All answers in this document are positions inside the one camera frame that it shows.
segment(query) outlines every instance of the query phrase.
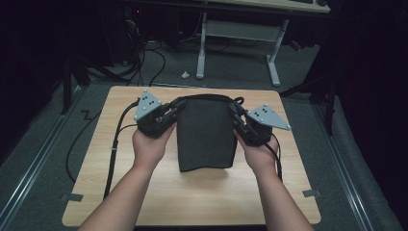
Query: light wood tabletop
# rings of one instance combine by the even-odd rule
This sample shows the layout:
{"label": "light wood tabletop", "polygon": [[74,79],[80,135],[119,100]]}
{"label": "light wood tabletop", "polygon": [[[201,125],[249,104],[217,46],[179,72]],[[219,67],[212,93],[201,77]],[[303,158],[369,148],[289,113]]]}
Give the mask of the light wood tabletop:
{"label": "light wood tabletop", "polygon": [[244,5],[250,7],[262,7],[262,8],[273,8],[288,11],[299,11],[306,13],[329,13],[330,8],[328,6],[320,6],[314,0],[312,4],[301,3],[290,0],[207,0],[208,2],[215,3],[225,3],[225,4],[235,4]]}
{"label": "light wood tabletop", "polygon": [[[141,96],[144,89],[148,89],[164,103],[171,102],[178,96],[199,93],[224,94],[231,98],[242,96],[245,99],[245,109],[252,110],[268,103],[288,121],[279,94],[272,90],[113,87],[72,192],[83,195],[82,201],[68,201],[63,216],[65,226],[81,225],[102,202],[117,123],[122,112]],[[135,110],[124,118],[123,126],[135,123]],[[131,138],[136,129],[137,127],[129,127],[120,133],[112,188],[133,163]],[[201,168],[180,172],[176,132],[170,137],[166,154],[154,171],[137,225],[265,224],[255,176],[245,161],[241,146],[238,144],[234,164],[230,168]],[[273,129],[273,133],[282,147],[284,184],[306,218],[311,223],[318,223],[320,213],[315,199],[303,195],[311,186],[293,133],[279,129]]]}

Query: person's right arm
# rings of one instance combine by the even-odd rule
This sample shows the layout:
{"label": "person's right arm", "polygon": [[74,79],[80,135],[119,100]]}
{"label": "person's right arm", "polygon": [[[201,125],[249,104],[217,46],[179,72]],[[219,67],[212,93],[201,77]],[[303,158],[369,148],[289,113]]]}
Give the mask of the person's right arm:
{"label": "person's right arm", "polygon": [[[237,133],[236,136],[255,173],[268,230],[314,230],[279,179],[272,153],[265,146],[247,146]],[[274,137],[268,144],[277,150]]]}

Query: gray carpet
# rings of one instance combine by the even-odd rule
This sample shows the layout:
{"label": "gray carpet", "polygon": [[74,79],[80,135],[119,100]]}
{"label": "gray carpet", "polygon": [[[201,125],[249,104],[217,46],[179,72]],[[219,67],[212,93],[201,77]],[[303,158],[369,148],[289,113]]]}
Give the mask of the gray carpet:
{"label": "gray carpet", "polygon": [[[158,46],[158,43],[149,44],[151,48],[155,46]],[[313,47],[295,52],[291,47],[281,47],[276,65],[282,85],[277,89],[271,86],[265,54],[262,54],[269,46],[270,44],[262,44],[249,49],[230,45],[222,52],[208,51],[206,76],[204,80],[198,81],[194,78],[198,48],[179,46],[176,49],[163,44],[157,51],[166,57],[166,66],[155,80],[155,84],[282,91],[303,81],[319,50],[318,47]],[[223,45],[210,45],[209,48],[220,49]],[[146,52],[145,56],[141,77],[146,84],[160,70],[163,60],[154,52]],[[117,67],[114,71],[121,71],[123,68],[125,67]],[[185,71],[191,75],[190,78],[181,78]],[[138,78],[139,76],[136,76],[131,85],[137,85]],[[89,111],[89,118],[95,116],[102,109],[109,88],[114,85],[119,84],[103,79],[92,80],[57,137],[48,160],[13,218],[9,230],[75,230],[75,228],[64,227],[61,222],[66,206],[66,202],[61,201],[61,196],[63,193],[70,193],[73,187],[65,171],[65,158],[75,138],[89,123],[85,118],[86,113],[82,111]],[[296,94],[284,98],[283,103],[312,188],[321,192],[321,196],[317,197],[317,203],[322,219],[315,228],[316,230],[360,230],[335,169],[325,133],[319,128],[321,121],[305,96],[307,95]],[[19,180],[37,155],[45,137],[60,116],[62,102],[62,88],[59,87],[53,100],[32,121],[30,129],[12,156],[1,166],[0,175],[7,177],[0,179],[2,186],[0,207],[3,208],[7,204]],[[84,159],[96,121],[97,119],[90,124],[72,148],[69,168],[74,177],[78,174]],[[352,138],[339,101],[336,103],[333,122],[334,139],[367,208],[373,228],[402,230]]]}

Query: person's left arm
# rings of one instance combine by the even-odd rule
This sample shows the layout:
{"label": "person's left arm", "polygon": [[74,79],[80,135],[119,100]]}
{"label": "person's left arm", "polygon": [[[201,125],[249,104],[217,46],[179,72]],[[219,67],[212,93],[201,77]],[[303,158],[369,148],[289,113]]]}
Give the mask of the person's left arm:
{"label": "person's left arm", "polygon": [[133,135],[135,162],[105,200],[84,221],[79,230],[133,230],[150,178],[162,160],[175,124],[157,139],[137,130]]}

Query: black fabric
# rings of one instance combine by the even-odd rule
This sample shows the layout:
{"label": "black fabric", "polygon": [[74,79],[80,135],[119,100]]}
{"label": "black fabric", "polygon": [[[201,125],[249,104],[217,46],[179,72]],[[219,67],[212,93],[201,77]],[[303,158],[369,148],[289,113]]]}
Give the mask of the black fabric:
{"label": "black fabric", "polygon": [[186,106],[177,115],[177,145],[180,171],[233,165],[237,139],[224,95],[184,97]]}

